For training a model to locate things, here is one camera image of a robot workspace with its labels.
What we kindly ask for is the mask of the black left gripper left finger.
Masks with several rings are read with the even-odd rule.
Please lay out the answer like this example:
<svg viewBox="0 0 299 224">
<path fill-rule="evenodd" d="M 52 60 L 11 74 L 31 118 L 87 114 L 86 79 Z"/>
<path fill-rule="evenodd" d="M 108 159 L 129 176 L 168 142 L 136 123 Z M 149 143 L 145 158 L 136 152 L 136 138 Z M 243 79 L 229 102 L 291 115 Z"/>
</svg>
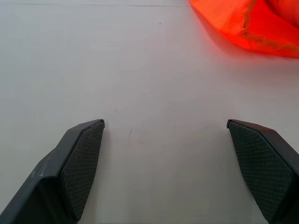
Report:
<svg viewBox="0 0 299 224">
<path fill-rule="evenodd" d="M 95 178 L 105 122 L 69 129 L 0 214 L 0 224 L 77 224 Z"/>
</svg>

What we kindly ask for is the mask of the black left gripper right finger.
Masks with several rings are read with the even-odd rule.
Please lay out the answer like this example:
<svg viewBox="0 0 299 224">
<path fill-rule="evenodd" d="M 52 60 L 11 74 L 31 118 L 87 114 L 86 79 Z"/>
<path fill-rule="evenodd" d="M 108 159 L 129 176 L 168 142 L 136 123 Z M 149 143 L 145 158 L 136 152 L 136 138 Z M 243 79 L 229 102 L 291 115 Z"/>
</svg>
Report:
<svg viewBox="0 0 299 224">
<path fill-rule="evenodd" d="M 268 224 L 299 224 L 299 154 L 273 129 L 227 122 L 242 177 Z"/>
</svg>

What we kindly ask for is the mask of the orange cloth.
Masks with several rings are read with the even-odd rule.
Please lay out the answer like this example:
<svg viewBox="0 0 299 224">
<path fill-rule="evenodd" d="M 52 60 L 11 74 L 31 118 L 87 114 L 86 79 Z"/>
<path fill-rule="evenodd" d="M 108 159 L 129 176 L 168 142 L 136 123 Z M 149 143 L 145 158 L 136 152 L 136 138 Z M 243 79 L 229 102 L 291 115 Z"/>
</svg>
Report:
<svg viewBox="0 0 299 224">
<path fill-rule="evenodd" d="M 189 0 L 194 11 L 225 39 L 246 50 L 299 58 L 299 27 L 267 0 Z"/>
</svg>

